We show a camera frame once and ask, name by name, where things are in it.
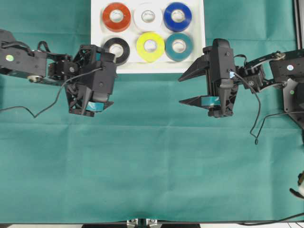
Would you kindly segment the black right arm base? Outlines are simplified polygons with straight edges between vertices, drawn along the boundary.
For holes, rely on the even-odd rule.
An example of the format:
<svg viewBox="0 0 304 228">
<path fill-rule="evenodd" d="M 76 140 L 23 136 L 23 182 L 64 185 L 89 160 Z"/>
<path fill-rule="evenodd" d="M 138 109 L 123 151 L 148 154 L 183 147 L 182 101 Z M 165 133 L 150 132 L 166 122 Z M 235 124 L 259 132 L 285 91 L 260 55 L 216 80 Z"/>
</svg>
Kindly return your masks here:
<svg viewBox="0 0 304 228">
<path fill-rule="evenodd" d="M 288 79 L 283 88 L 284 111 L 303 130 L 304 129 L 304 84 Z"/>
</svg>

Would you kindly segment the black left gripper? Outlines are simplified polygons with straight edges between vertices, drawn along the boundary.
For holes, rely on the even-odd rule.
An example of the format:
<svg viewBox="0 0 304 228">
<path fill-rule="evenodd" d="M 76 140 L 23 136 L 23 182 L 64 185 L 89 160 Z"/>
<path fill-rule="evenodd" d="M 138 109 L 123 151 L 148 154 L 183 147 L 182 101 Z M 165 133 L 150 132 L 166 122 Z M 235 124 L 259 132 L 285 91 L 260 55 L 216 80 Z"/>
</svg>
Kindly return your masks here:
<svg viewBox="0 0 304 228">
<path fill-rule="evenodd" d="M 106 52 L 102 47 L 96 45 L 81 45 L 74 57 L 60 54 L 48 55 L 53 62 L 48 66 L 47 78 L 55 85 L 64 88 L 68 111 L 71 114 L 93 117 L 95 113 L 102 112 L 114 104 L 114 102 L 110 101 L 105 103 L 88 102 L 87 106 L 85 106 L 83 103 L 82 94 L 76 83 L 81 76 L 80 68 L 84 54 L 91 50 Z M 95 60 L 101 61 L 101 53 L 95 54 Z"/>
</svg>

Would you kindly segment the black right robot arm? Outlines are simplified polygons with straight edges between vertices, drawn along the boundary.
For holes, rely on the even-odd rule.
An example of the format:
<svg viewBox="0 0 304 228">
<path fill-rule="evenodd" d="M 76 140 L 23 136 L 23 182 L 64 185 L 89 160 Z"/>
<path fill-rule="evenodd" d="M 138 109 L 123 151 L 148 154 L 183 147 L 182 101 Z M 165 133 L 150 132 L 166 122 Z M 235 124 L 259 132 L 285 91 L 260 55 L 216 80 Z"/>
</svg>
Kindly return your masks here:
<svg viewBox="0 0 304 228">
<path fill-rule="evenodd" d="M 209 46 L 203 49 L 203 55 L 179 81 L 199 76 L 206 77 L 207 94 L 184 99 L 180 103 L 207 109 L 209 116 L 228 117 L 233 115 L 240 85 L 259 93 L 270 86 L 284 87 L 288 79 L 303 82 L 304 51 L 277 51 L 237 66 L 233 49 Z"/>
</svg>

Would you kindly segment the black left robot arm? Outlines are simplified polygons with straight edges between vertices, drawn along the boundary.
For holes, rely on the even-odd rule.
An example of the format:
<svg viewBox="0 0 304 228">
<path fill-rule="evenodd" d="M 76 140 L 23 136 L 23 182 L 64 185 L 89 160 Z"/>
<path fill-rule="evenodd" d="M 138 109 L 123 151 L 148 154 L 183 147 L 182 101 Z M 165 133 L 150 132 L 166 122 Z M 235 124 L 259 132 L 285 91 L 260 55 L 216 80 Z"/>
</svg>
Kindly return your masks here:
<svg viewBox="0 0 304 228">
<path fill-rule="evenodd" d="M 81 45 L 76 56 L 52 53 L 47 42 L 32 50 L 7 30 L 0 31 L 0 73 L 31 83 L 59 86 L 71 114 L 94 117 L 113 105 L 116 57 L 96 45 Z"/>
</svg>

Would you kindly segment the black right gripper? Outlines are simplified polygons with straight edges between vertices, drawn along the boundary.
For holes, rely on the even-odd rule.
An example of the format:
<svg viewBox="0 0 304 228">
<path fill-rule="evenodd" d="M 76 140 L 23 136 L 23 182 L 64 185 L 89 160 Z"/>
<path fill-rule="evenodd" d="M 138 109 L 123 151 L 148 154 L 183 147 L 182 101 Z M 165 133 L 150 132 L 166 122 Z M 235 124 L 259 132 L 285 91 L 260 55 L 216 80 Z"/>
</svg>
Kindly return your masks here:
<svg viewBox="0 0 304 228">
<path fill-rule="evenodd" d="M 237 91 L 236 85 L 231 89 L 219 89 L 217 96 L 212 96 L 210 94 L 210 84 L 209 84 L 209 53 L 212 47 L 208 46 L 204 48 L 204 55 L 197 58 L 190 67 L 179 77 L 178 81 L 182 82 L 199 76 L 206 76 L 207 80 L 207 91 L 206 96 L 196 96 L 193 98 L 188 98 L 180 100 L 179 103 L 184 105 L 196 106 L 196 107 L 207 107 L 209 109 L 209 115 L 216 118 L 231 116 L 233 114 L 233 102 L 230 100 L 232 94 Z"/>
</svg>

